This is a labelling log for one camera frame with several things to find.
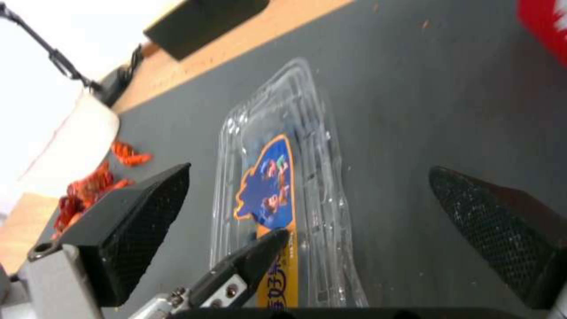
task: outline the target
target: cartoon illustration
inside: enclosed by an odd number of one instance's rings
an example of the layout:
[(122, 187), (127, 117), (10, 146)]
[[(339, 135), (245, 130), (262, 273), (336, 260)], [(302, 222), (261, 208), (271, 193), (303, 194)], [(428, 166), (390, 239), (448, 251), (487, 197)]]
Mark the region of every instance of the cartoon illustration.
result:
[(290, 203), (293, 166), (290, 158), (289, 142), (283, 135), (264, 147), (256, 165), (242, 179), (236, 195), (239, 204), (234, 211), (235, 218), (252, 217), (268, 229), (289, 225), (293, 219), (293, 203)]

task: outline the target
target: wooden surface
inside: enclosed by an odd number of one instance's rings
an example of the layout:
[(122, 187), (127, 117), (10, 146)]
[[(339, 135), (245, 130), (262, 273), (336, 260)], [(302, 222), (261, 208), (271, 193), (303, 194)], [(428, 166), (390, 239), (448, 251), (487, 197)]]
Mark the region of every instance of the wooden surface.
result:
[(158, 50), (140, 65), (113, 109), (127, 111), (351, 1), (271, 0), (264, 11), (180, 62)]
[(0, 263), (7, 273), (18, 270), (51, 218), (58, 199), (24, 193), (0, 227)]
[[(233, 58), (271, 41), (353, 0), (271, 0), (259, 15), (214, 40), (178, 62), (154, 45), (122, 97), (115, 103), (117, 113), (203, 74)], [(0, 227), (0, 263), (6, 272), (18, 270), (28, 250), (57, 207), (58, 200), (24, 194)]]

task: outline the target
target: black cable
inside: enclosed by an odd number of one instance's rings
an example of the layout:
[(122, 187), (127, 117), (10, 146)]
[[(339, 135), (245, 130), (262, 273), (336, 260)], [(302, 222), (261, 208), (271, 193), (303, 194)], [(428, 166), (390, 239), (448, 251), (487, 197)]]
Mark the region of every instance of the black cable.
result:
[(132, 78), (134, 77), (134, 72), (136, 71), (142, 60), (143, 60), (142, 45), (140, 44), (134, 50), (134, 52), (132, 52), (132, 57), (130, 58), (130, 65), (128, 65), (126, 69), (119, 70), (120, 72), (119, 77), (122, 83), (125, 83), (126, 85), (130, 84), (130, 81), (132, 81)]
[(16, 13), (10, 11), (4, 2), (0, 2), (0, 17), (6, 18), (9, 21), (21, 26), (34, 40), (36, 40), (40, 46), (42, 46), (49, 53), (49, 60), (55, 65), (55, 67), (64, 76), (73, 79), (80, 80), (84, 87), (89, 87), (94, 91), (102, 90), (100, 84), (92, 81), (83, 74), (81, 74), (75, 66), (57, 49), (52, 48), (44, 39), (42, 39), (32, 28), (30, 28), (24, 20), (22, 20)]

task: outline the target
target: white container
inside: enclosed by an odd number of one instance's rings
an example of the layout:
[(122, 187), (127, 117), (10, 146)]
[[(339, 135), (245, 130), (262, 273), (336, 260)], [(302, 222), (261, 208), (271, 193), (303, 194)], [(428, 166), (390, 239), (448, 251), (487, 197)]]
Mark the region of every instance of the white container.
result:
[(88, 176), (100, 165), (119, 126), (119, 117), (83, 90), (71, 114), (18, 179), (18, 186), (44, 196), (65, 195), (69, 183)]

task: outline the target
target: black object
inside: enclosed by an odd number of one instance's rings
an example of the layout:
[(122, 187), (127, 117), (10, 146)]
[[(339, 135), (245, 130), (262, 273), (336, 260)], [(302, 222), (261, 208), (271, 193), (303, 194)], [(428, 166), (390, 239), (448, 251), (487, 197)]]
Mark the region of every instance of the black object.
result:
[(114, 105), (116, 100), (124, 93), (128, 84), (132, 81), (134, 72), (139, 67), (142, 60), (142, 46), (139, 45), (134, 52), (132, 52), (130, 64), (128, 66), (121, 66), (108, 74), (108, 76), (101, 81), (100, 85), (102, 89), (93, 92), (93, 95), (108, 107)]
[(181, 60), (258, 14), (269, 0), (186, 0), (144, 34)]
[(295, 308), (286, 312), (269, 309), (210, 309), (200, 308), (176, 314), (171, 319), (231, 318), (231, 319), (518, 319), (519, 317), (494, 309), (483, 308)]
[(32, 28), (30, 28), (24, 20), (22, 20), (14, 12), (10, 11), (3, 2), (0, 2), (0, 16), (4, 17), (18, 25), (20, 25), (34, 40), (36, 40), (48, 53), (49, 60), (64, 76), (83, 82), (84, 87), (89, 87), (94, 91), (102, 90), (100, 84), (83, 76), (73, 64), (59, 52), (57, 49), (52, 48), (44, 39), (42, 39)]
[(429, 182), (468, 242), (531, 308), (549, 309), (567, 278), (567, 220), (528, 193), (434, 167)]
[(288, 239), (289, 232), (286, 229), (273, 230), (225, 257), (193, 286), (188, 296), (189, 306), (200, 307), (235, 274), (239, 275), (248, 287), (230, 304), (230, 308), (244, 305), (256, 293), (262, 277), (285, 247)]
[(76, 246), (101, 307), (128, 299), (176, 219), (190, 164), (110, 192), (60, 238)]

